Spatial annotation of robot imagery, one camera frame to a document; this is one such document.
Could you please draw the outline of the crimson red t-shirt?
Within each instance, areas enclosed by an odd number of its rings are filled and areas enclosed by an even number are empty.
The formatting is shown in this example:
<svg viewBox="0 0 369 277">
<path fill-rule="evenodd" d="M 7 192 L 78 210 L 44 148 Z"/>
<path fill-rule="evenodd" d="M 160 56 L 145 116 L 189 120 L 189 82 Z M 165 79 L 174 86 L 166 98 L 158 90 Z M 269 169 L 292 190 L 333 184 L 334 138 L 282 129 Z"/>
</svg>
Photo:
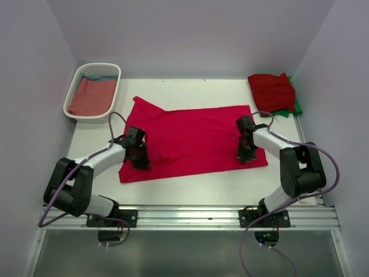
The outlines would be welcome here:
<svg viewBox="0 0 369 277">
<path fill-rule="evenodd" d="M 236 120 L 251 114 L 248 105 L 166 111 L 138 96 L 133 100 L 127 123 L 148 134 L 150 170 L 126 162 L 118 172 L 122 184 L 268 165 L 263 149 L 245 164 L 237 158 Z"/>
</svg>

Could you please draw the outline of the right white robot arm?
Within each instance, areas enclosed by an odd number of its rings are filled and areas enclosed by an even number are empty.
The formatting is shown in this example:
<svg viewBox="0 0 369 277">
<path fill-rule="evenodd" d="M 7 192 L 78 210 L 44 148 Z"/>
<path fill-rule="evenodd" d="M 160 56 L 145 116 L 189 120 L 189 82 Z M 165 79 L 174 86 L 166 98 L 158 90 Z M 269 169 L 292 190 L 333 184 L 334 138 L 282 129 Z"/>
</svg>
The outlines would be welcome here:
<svg viewBox="0 0 369 277">
<path fill-rule="evenodd" d="M 277 212 L 285 210 L 292 199 L 314 193 L 326 186 L 326 176 L 321 158 L 314 144 L 289 140 L 266 124 L 255 124 L 251 116 L 236 120 L 240 133 L 237 158 L 242 164 L 256 159 L 260 148 L 280 162 L 280 186 L 268 197 L 260 200 L 257 220 L 262 226 L 271 226 Z"/>
</svg>

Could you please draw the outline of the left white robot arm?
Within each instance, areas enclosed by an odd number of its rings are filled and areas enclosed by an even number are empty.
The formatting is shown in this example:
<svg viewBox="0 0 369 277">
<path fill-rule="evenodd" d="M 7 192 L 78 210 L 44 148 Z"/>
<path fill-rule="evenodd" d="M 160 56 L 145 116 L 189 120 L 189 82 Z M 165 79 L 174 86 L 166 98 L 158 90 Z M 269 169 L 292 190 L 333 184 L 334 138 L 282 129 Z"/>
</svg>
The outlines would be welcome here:
<svg viewBox="0 0 369 277">
<path fill-rule="evenodd" d="M 48 208 L 57 208 L 78 217 L 97 215 L 106 226 L 119 222 L 119 205 L 107 197 L 92 193 L 94 179 L 111 167 L 129 161 L 134 169 L 149 170 L 147 133 L 129 127 L 127 133 L 109 141 L 104 148 L 79 159 L 59 159 L 44 192 Z"/>
</svg>

